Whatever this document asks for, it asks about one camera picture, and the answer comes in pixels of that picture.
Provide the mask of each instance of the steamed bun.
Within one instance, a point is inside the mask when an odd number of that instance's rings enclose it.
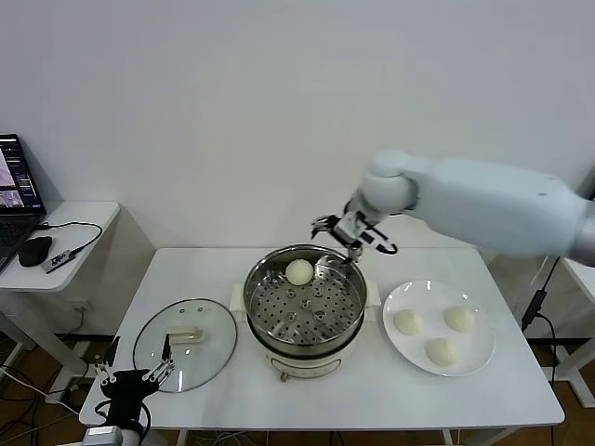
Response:
[[[285,277],[295,286],[305,285],[313,276],[314,267],[303,258],[294,260],[285,268]]]
[[[446,324],[453,330],[465,333],[475,328],[475,314],[467,307],[450,307],[444,312]]]
[[[459,362],[458,347],[448,339],[438,337],[425,344],[428,357],[441,367],[451,367]]]
[[[424,329],[424,321],[412,309],[402,309],[395,313],[394,325],[404,335],[419,335]]]

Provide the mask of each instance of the stainless steel pot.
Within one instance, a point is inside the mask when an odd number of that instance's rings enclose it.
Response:
[[[310,283],[285,277],[298,258],[314,267]],[[292,359],[334,354],[357,335],[364,320],[367,289],[363,274],[341,253],[296,244],[259,260],[244,283],[244,304],[252,332],[264,347]]]

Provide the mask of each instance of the laptop screen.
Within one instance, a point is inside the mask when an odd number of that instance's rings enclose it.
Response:
[[[0,214],[6,211],[44,212],[16,135],[0,135]]]

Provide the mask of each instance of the glass lid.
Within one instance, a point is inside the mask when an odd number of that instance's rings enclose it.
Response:
[[[174,370],[159,390],[184,392],[210,381],[230,360],[237,341],[235,319],[208,299],[182,300],[155,314],[134,346],[136,369],[152,370],[162,359],[168,335]]]

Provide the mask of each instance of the white plate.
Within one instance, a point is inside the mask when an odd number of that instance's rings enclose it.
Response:
[[[453,306],[465,306],[474,311],[476,326],[467,333],[450,328],[444,311]],[[424,321],[421,334],[409,336],[394,325],[394,314],[412,309]],[[395,288],[382,310],[384,327],[392,344],[417,367],[442,376],[464,376],[480,370],[494,353],[494,333],[485,311],[473,299],[455,287],[437,281],[407,282]],[[426,354],[424,344],[436,337],[454,342],[460,350],[460,362],[452,367],[434,363]]]

